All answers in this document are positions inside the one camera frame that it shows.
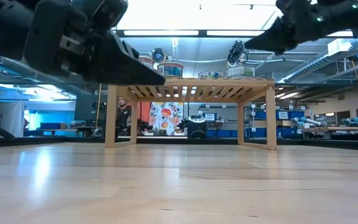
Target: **man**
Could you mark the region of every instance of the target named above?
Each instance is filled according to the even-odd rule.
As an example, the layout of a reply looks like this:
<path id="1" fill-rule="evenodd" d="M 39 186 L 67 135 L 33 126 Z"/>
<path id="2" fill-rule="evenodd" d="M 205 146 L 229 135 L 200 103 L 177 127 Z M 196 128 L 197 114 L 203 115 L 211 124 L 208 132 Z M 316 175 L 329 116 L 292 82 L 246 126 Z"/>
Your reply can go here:
<path id="1" fill-rule="evenodd" d="M 128 101 L 119 97 L 116 126 L 120 129 L 125 128 L 127 123 L 131 122 L 131 113 L 132 107 L 128 105 Z"/>

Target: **colorful poster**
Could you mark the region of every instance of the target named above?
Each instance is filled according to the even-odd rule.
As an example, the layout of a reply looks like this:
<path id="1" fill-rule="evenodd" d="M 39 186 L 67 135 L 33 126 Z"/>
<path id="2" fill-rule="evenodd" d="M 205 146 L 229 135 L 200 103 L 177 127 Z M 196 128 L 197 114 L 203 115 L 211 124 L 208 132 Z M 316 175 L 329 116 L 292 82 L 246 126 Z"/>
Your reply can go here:
<path id="1" fill-rule="evenodd" d="M 154 131 L 166 130 L 168 136 L 175 135 L 177 126 L 183 119 L 184 103 L 152 103 L 149 125 Z"/>

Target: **black shirt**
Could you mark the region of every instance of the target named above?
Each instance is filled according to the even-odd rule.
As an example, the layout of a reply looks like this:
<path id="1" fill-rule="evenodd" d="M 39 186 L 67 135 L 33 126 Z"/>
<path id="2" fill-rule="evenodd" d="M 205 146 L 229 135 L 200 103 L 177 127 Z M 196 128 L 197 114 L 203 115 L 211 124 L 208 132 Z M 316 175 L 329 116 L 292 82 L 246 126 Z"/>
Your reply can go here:
<path id="1" fill-rule="evenodd" d="M 121 108 L 117 109 L 117 127 L 125 127 L 127 124 L 128 117 L 132 113 L 132 107 L 127 106 L 123 110 Z"/>

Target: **wooden floor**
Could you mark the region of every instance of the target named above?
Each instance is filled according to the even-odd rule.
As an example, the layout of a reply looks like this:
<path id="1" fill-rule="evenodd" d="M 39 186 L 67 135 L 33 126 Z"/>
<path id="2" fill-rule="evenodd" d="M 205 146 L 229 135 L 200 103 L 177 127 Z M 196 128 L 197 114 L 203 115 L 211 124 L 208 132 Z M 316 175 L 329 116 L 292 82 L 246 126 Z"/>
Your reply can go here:
<path id="1" fill-rule="evenodd" d="M 0 148 L 0 223 L 358 223 L 358 151 Z"/>

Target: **paint can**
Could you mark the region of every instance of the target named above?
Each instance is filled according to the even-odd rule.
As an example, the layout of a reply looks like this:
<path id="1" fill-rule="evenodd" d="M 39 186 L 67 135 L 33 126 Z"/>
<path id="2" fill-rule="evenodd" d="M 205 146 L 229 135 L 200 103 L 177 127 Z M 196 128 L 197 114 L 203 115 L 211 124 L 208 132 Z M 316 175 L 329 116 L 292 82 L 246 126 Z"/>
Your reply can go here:
<path id="1" fill-rule="evenodd" d="M 198 74 L 198 78 L 223 78 L 223 72 L 201 72 Z"/>
<path id="2" fill-rule="evenodd" d="M 154 70 L 154 61 L 151 58 L 140 56 L 139 61 L 151 70 Z"/>
<path id="3" fill-rule="evenodd" d="M 249 65 L 231 67 L 227 70 L 225 78 L 255 78 L 255 68 Z"/>
<path id="4" fill-rule="evenodd" d="M 183 75 L 183 65 L 175 62 L 164 62 L 157 66 L 158 74 L 164 77 L 179 77 Z"/>

